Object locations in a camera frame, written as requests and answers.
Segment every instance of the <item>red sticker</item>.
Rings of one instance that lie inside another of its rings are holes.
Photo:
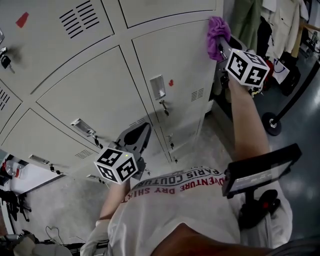
[[[23,28],[24,25],[26,24],[27,22],[27,19],[28,19],[28,16],[29,16],[29,13],[25,12],[17,21],[15,24],[18,25],[19,28]]]

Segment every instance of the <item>black cable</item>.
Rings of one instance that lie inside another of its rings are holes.
[[[63,241],[63,240],[61,239],[61,237],[60,237],[60,230],[59,230],[59,228],[57,228],[57,227],[55,227],[55,226],[53,226],[53,227],[46,226],[46,227],[45,227],[45,232],[46,232],[46,234],[47,234],[48,237],[49,237],[50,239],[52,239],[52,240],[54,240],[54,239],[48,234],[47,228],[49,228],[50,230],[53,230],[53,229],[58,230],[58,237],[59,237],[59,239],[61,240],[62,244],[63,244],[63,245],[65,244],[64,241]]]

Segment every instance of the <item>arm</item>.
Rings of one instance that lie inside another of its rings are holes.
[[[267,134],[254,100],[232,75],[229,75],[233,116],[235,155],[243,160],[269,153]]]
[[[100,220],[110,220],[130,191],[130,180],[119,185],[112,183],[100,213]]]

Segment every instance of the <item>stanchion base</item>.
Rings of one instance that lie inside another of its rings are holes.
[[[276,117],[274,113],[267,112],[262,116],[262,124],[266,132],[272,136],[278,136],[281,133],[282,127],[281,122],[271,124],[272,120]]]

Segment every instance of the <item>person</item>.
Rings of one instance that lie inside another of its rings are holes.
[[[268,138],[253,99],[229,75],[237,160],[266,154]],[[258,188],[255,197],[276,189],[280,207],[256,227],[240,231],[243,194],[222,196],[224,170],[198,166],[141,181],[112,184],[100,219],[80,255],[92,256],[109,240],[105,256],[267,255],[290,239],[292,211],[279,183]]]

